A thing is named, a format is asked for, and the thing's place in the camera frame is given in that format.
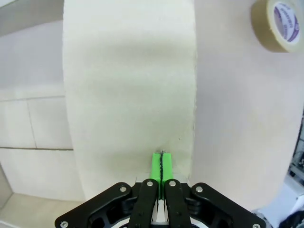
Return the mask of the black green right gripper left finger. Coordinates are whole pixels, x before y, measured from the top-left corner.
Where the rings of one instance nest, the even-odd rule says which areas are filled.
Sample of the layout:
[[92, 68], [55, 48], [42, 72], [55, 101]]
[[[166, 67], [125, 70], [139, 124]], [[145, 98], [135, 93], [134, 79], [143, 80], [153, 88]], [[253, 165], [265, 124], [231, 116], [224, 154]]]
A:
[[160, 153], [152, 155], [148, 179], [133, 186], [119, 182], [59, 216], [56, 228], [112, 228], [128, 219], [128, 228], [148, 228], [157, 206], [160, 184]]

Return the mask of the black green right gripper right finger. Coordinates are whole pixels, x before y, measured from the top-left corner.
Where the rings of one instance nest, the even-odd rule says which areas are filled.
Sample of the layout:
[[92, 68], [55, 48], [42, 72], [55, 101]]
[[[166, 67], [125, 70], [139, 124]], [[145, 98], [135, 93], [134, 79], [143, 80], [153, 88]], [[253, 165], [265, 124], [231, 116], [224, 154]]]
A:
[[173, 177], [171, 154], [161, 156], [162, 195], [171, 228], [192, 228], [192, 220], [208, 228], [263, 228], [265, 222], [209, 185], [193, 186]]

